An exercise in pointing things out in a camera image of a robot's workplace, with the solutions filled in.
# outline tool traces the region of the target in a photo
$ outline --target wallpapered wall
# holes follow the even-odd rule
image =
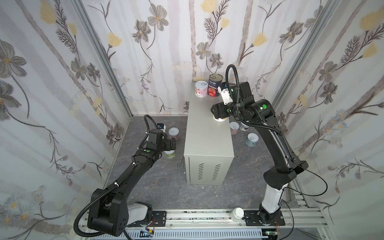
[[[296,154],[328,182],[310,200],[339,240],[384,234],[383,7],[341,1],[276,111]],[[325,189],[298,178],[307,194]]]
[[[73,239],[128,123],[69,1],[0,3],[0,232]]]
[[[272,101],[325,3],[83,0],[134,114],[187,112],[190,82],[231,63]]]

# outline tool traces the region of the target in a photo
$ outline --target gray marble floor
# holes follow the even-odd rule
[[[266,183],[263,173],[273,166],[272,157],[260,138],[255,147],[245,144],[247,134],[258,132],[254,128],[232,135],[235,158],[222,186],[189,185],[182,162],[187,117],[153,117],[155,122],[180,130],[176,141],[176,156],[168,159],[163,155],[144,174],[132,190],[128,204],[136,201],[152,204],[154,209],[211,209],[211,208],[258,208],[263,200]],[[131,156],[145,136],[143,117],[133,117],[123,139],[108,183],[112,183],[131,164]],[[289,203],[297,207],[297,202]]]

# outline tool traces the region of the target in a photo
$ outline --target blue can label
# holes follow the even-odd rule
[[[223,76],[220,74],[214,73],[209,76],[208,81],[208,95],[211,97],[217,97],[220,95],[217,88],[220,86],[223,80]]]

